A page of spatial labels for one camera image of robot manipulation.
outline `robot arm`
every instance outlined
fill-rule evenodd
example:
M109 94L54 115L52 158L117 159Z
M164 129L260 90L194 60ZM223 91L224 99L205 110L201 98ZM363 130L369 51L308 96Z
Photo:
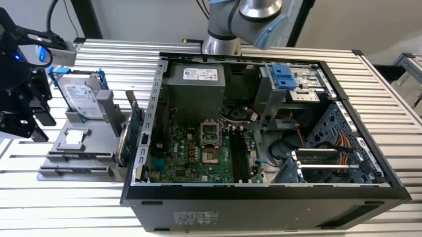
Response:
M28 62L18 46L37 45L46 52L48 62ZM38 32L17 26L0 7L0 136L48 141L33 116L44 126L54 126L46 101L52 98L44 72L53 57L68 50L68 43L53 32Z
M240 55L240 40L267 50L281 35L287 14L281 0L209 0L202 54Z

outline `ram slot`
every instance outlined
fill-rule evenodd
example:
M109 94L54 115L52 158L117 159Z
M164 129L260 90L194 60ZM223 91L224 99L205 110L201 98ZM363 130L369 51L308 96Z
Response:
M240 181L241 183L247 183L249 174L243 132L240 130L231 130L228 138L233 181L235 183L240 183Z

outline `motherboard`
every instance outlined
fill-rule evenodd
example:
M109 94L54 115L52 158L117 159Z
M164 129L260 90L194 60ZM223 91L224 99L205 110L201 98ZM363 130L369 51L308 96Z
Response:
M231 140L229 133L240 135L244 157L239 158L232 153L235 141ZM260 165L253 162L256 157L257 149L251 130L220 129L217 123L213 126L207 121L200 127L174 126L170 129L168 153L164 158L153 160L150 182L261 183ZM240 180L236 175L239 171L244 178Z

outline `power supply label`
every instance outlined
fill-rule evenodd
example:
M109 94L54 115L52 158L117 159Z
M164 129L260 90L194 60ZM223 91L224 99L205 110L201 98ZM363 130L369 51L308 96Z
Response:
M185 68L182 70L184 80L217 80L216 69Z
M215 225L217 211L173 211L176 225Z
M92 89L85 85L66 84L64 86L69 104L78 114L88 119L101 119L102 114Z

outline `blue led light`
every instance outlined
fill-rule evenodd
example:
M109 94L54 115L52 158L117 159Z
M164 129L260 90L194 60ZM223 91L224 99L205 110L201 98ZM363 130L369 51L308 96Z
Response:
M41 47L41 49L40 49L40 62L44 62L45 54L46 54L46 51L45 51L45 49Z

